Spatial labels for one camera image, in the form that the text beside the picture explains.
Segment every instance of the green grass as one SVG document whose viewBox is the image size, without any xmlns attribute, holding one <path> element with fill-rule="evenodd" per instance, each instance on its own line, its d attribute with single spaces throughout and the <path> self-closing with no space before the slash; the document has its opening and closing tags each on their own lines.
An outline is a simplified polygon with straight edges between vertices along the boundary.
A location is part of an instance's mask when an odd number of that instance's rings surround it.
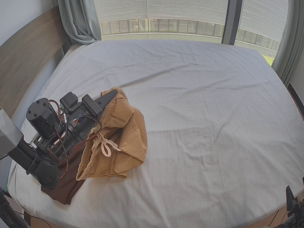
<svg viewBox="0 0 304 228">
<path fill-rule="evenodd" d="M 275 59 L 274 57 L 268 56 L 268 55 L 263 55 L 262 56 L 266 59 L 266 61 L 269 63 L 269 65 L 271 66 L 273 63 L 273 60 Z"/>
</svg>

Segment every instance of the drawstring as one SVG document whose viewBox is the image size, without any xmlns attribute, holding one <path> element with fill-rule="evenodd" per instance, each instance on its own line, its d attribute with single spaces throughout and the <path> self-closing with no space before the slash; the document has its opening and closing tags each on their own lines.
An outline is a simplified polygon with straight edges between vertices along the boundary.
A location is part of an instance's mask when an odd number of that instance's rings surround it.
<svg viewBox="0 0 304 228">
<path fill-rule="evenodd" d="M 114 143 L 112 140 L 109 140 L 109 139 L 105 139 L 104 136 L 100 133 L 99 134 L 102 138 L 102 142 L 101 142 L 101 151 L 102 153 L 104 154 L 104 156 L 106 157 L 110 157 L 111 156 L 111 150 L 110 148 L 107 146 L 107 144 L 111 145 L 113 147 L 114 150 L 117 150 L 117 151 L 121 151 L 119 148 L 118 148 L 118 145 L 116 143 Z"/>
</svg>

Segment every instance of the curtain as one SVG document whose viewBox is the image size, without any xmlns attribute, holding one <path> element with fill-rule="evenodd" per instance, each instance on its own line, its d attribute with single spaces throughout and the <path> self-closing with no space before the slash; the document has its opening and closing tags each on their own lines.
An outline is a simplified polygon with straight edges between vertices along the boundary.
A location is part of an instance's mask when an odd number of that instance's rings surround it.
<svg viewBox="0 0 304 228">
<path fill-rule="evenodd" d="M 285 86 L 298 65 L 304 49 L 304 0 L 288 0 L 287 21 L 272 68 Z"/>
<path fill-rule="evenodd" d="M 58 0 L 63 27 L 72 40 L 90 44 L 101 40 L 94 0 Z"/>
</svg>

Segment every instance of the mattress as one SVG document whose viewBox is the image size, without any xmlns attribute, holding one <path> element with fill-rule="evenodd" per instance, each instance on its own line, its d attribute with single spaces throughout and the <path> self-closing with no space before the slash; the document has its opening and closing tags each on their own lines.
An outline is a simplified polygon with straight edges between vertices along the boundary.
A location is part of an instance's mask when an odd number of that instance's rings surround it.
<svg viewBox="0 0 304 228">
<path fill-rule="evenodd" d="M 241 227 L 303 190 L 304 123 L 258 51 L 179 40 L 119 40 L 66 55 L 37 98 L 121 87 L 145 117 L 143 165 L 89 178 L 63 205 L 12 163 L 8 191 L 61 227 Z M 30 142 L 35 131 L 25 121 Z"/>
</svg>

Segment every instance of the wooden headboard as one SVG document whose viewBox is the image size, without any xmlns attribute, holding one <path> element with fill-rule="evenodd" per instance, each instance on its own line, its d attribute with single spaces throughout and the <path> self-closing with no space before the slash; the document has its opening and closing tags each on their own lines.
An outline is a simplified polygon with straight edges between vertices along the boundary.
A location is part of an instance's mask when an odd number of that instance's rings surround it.
<svg viewBox="0 0 304 228">
<path fill-rule="evenodd" d="M 0 46 L 0 107 L 9 117 L 36 75 L 67 40 L 57 6 Z"/>
</svg>

